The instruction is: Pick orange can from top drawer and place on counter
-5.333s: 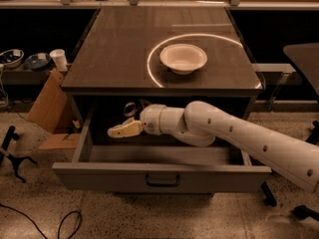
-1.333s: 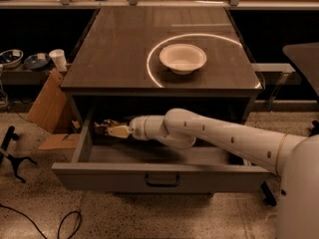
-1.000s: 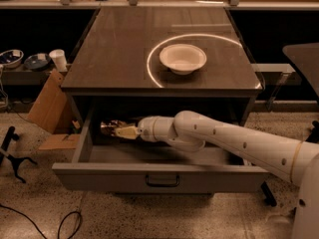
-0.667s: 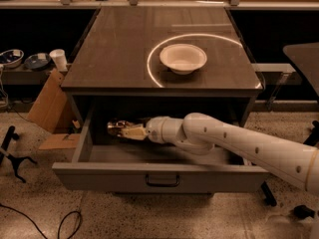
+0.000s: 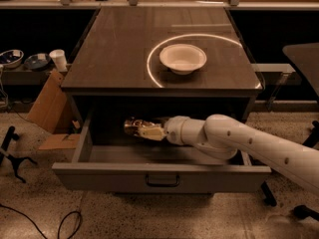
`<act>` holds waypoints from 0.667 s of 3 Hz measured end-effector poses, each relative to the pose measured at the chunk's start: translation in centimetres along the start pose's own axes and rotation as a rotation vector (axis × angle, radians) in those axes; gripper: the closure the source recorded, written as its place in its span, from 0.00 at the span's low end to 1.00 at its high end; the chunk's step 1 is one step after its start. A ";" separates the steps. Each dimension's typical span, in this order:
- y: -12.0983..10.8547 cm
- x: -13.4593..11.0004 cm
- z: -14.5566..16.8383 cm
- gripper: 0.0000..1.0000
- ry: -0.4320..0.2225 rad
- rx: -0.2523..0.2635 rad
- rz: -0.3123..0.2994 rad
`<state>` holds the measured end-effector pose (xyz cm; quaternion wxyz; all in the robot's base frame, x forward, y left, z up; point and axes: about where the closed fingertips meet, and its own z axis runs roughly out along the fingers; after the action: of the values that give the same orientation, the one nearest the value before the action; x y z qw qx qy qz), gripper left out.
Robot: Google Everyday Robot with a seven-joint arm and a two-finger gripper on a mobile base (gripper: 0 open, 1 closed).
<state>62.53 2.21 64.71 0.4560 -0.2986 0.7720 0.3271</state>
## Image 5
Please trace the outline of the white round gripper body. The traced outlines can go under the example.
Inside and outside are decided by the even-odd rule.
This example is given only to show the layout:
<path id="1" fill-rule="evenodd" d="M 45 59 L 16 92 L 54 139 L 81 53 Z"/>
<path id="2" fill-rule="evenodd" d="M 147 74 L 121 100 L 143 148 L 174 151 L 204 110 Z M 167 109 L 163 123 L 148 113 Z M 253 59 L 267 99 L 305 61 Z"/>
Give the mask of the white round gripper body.
<path id="1" fill-rule="evenodd" d="M 166 132 L 166 139 L 176 145 L 185 145 L 182 140 L 182 127 L 183 124 L 189 120 L 189 117 L 177 116 L 170 118 L 164 124 L 164 130 Z"/>

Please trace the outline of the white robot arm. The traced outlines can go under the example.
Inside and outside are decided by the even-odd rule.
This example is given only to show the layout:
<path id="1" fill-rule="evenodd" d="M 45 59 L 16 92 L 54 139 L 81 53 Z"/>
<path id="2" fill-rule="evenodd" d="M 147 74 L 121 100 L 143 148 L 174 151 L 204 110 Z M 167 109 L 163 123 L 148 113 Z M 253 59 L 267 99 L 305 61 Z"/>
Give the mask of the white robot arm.
<path id="1" fill-rule="evenodd" d="M 136 121 L 137 135 L 190 145 L 214 158 L 230 159 L 242 150 L 304 189 L 319 194 L 319 151 L 252 128 L 224 115 L 205 120 L 173 117 L 164 123 Z"/>

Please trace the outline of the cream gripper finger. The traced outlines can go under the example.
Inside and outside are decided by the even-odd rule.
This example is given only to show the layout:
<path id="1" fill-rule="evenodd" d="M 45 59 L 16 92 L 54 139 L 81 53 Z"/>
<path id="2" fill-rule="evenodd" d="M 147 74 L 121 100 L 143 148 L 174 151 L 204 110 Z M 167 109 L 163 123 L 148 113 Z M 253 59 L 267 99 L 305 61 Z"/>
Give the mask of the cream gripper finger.
<path id="1" fill-rule="evenodd" d="M 142 126 L 138 129 L 139 136 L 150 139 L 161 141 L 165 138 L 165 132 L 160 126 Z"/>

